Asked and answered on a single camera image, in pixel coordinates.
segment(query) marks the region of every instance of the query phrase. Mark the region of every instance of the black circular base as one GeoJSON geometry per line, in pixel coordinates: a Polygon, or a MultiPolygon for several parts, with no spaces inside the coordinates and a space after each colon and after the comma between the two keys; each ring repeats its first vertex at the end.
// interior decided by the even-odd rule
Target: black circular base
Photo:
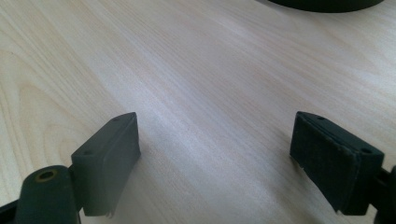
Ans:
{"type": "Polygon", "coordinates": [[[269,0],[285,7],[314,12],[349,12],[375,6],[383,0],[269,0]]]}

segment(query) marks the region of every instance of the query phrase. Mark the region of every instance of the wood grain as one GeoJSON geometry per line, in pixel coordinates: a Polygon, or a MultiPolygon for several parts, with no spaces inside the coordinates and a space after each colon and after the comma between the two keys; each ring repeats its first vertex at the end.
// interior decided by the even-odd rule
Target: wood grain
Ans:
{"type": "Polygon", "coordinates": [[[289,157],[320,114],[396,164],[396,2],[319,14],[264,0],[0,2],[0,204],[110,118],[142,158],[115,218],[83,223],[372,223],[336,215],[289,157]]]}

